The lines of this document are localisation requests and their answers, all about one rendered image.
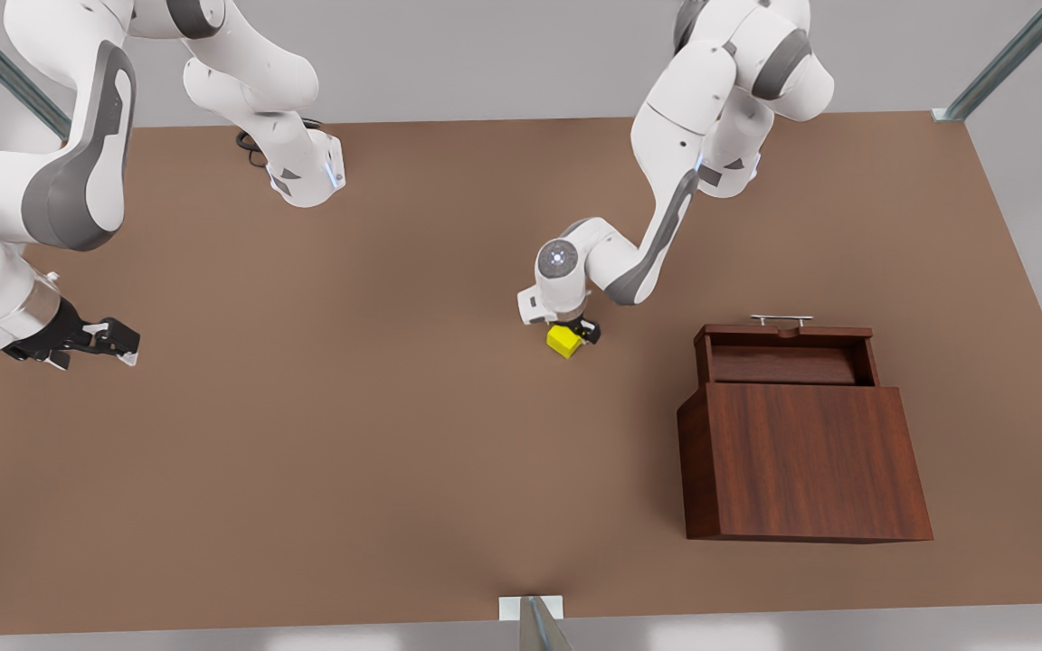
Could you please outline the yellow square block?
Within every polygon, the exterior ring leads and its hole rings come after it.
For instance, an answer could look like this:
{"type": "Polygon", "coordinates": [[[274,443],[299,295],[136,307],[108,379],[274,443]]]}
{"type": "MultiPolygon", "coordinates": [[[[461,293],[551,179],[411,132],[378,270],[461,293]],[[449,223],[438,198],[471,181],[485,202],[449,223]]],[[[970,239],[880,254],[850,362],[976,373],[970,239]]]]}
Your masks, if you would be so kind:
{"type": "Polygon", "coordinates": [[[551,323],[546,333],[546,345],[565,359],[570,359],[575,351],[584,345],[584,337],[576,334],[570,326],[551,323]]]}

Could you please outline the silver frame post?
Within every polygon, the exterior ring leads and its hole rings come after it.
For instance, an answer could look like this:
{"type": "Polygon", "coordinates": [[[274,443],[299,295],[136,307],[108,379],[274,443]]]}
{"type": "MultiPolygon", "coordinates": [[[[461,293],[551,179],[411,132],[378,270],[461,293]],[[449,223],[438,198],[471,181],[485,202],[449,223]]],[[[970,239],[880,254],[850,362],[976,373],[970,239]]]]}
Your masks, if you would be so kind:
{"type": "Polygon", "coordinates": [[[559,622],[563,596],[508,596],[497,599],[497,618],[518,622],[518,651],[573,651],[559,622]]]}
{"type": "Polygon", "coordinates": [[[0,86],[11,92],[14,99],[32,112],[41,122],[61,140],[69,140],[71,119],[55,104],[46,92],[16,65],[13,59],[0,49],[0,86]]]}
{"type": "Polygon", "coordinates": [[[1010,37],[967,87],[946,107],[931,111],[935,123],[962,123],[1042,44],[1042,7],[1010,37]]]}

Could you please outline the dark wooden cabinet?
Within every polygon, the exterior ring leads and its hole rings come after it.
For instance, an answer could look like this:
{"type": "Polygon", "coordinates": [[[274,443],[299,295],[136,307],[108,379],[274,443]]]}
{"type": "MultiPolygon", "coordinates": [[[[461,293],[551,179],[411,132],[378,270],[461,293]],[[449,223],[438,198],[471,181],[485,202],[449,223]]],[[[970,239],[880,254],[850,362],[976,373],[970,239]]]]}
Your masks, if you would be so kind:
{"type": "Polygon", "coordinates": [[[933,537],[897,389],[709,382],[677,425],[691,540],[933,537]]]}

